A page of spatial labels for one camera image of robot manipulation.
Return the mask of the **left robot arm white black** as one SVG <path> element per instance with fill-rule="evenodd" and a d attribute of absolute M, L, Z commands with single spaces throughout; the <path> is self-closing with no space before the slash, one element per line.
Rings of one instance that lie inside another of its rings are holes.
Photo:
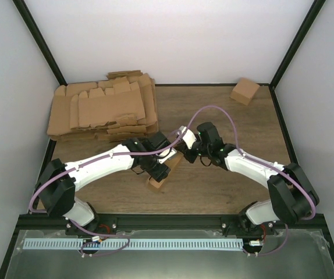
<path fill-rule="evenodd" d="M 63 163 L 54 159 L 38 179 L 38 198 L 49 217 L 65 217 L 92 235 L 99 230 L 100 218 L 90 203 L 76 197 L 77 191 L 100 178 L 135 167 L 160 182 L 170 172 L 166 161 L 175 155 L 169 140 L 158 132 L 151 138 L 129 138 L 84 160 Z"/>

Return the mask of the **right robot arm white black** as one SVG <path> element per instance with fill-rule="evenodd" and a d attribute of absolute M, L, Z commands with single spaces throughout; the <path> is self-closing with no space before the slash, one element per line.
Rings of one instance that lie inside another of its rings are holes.
<path fill-rule="evenodd" d="M 210 165 L 239 173 L 268 190 L 267 201 L 253 202 L 239 213 L 242 232 L 253 234 L 269 221 L 294 225 L 315 214 L 319 196 L 298 164 L 268 162 L 245 153 L 234 144 L 226 144 L 211 122 L 200 124 L 197 133 L 185 126 L 181 126 L 179 132 L 183 140 L 179 151 L 188 162 L 208 158 Z"/>

